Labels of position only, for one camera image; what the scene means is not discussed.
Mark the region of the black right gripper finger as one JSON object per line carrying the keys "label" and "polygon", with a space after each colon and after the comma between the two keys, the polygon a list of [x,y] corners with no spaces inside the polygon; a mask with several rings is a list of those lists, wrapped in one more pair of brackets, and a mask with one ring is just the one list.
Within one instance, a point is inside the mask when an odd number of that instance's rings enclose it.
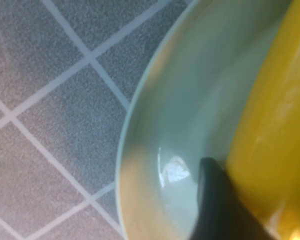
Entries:
{"label": "black right gripper finger", "polygon": [[200,160],[198,217],[191,240],[272,240],[273,237],[237,198],[219,163]]}

